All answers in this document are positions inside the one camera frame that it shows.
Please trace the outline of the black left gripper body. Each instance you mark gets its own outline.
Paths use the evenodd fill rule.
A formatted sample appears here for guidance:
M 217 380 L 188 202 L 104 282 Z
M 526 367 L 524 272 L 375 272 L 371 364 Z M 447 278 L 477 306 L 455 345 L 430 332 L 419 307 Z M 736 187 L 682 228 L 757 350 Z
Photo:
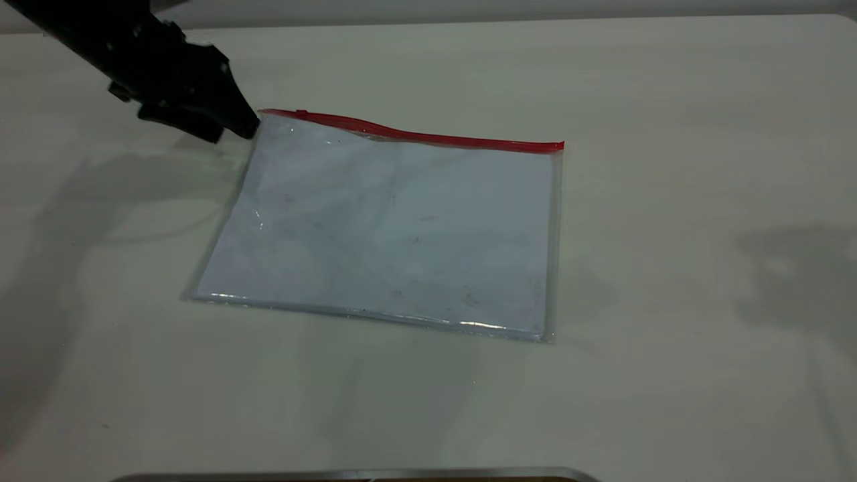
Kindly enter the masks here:
M 226 57 L 186 40 L 173 22 L 132 19 L 107 29 L 109 92 L 123 102 L 211 102 L 232 95 Z

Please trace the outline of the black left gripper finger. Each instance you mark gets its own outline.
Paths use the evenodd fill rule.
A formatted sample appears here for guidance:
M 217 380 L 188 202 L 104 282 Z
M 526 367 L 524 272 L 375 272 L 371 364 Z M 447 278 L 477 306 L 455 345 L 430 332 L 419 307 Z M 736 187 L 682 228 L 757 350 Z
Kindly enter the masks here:
M 223 128 L 254 138 L 260 119 L 236 83 L 228 65 L 205 68 L 198 78 L 198 108 Z
M 224 126 L 212 116 L 212 108 L 199 102 L 143 102 L 137 116 L 143 121 L 179 129 L 209 143 L 217 143 L 224 133 Z

